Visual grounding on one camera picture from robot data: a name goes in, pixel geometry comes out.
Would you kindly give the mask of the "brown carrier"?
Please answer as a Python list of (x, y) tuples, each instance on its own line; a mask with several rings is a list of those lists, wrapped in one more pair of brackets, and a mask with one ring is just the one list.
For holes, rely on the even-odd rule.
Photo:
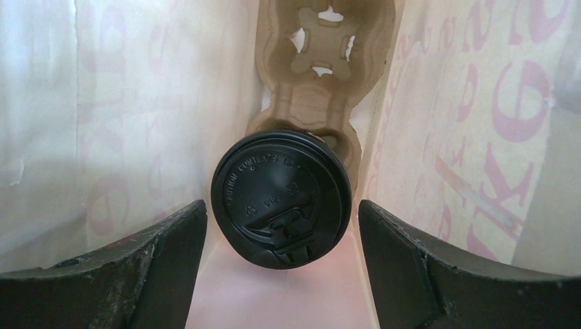
[(256, 68), (271, 94), (247, 133), (292, 128), (335, 139), (357, 187), (362, 158), (353, 109), (383, 75), (395, 29), (394, 1), (261, 1)]

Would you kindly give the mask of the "cream pink paper bag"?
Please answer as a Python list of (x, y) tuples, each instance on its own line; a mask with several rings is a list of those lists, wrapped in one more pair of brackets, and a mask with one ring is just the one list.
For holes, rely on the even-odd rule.
[(184, 328), (381, 328), (361, 201), (467, 252), (580, 278), (580, 2), (394, 1), (383, 75), (353, 109), (349, 225), (268, 269), (212, 210), (214, 171), (271, 94), (261, 1), (1, 2), (1, 274), (48, 269), (201, 200)]

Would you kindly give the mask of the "black cup lid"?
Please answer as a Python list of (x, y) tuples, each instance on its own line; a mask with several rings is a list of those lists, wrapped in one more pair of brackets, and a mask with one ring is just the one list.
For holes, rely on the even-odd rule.
[(319, 137), (278, 129), (246, 136), (220, 159), (211, 206), (233, 249), (268, 269), (294, 269), (334, 249), (352, 206), (345, 165)]

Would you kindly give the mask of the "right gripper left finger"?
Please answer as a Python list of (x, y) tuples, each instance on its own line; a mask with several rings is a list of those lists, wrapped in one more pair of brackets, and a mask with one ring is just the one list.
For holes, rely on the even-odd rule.
[(1, 327), (184, 328), (207, 223), (197, 200), (48, 269), (1, 274)]

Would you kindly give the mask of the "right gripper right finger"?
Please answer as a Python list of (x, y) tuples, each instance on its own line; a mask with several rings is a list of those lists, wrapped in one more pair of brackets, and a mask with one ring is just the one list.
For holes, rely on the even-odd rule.
[(477, 256), (369, 200), (358, 213), (381, 328), (579, 328), (580, 278)]

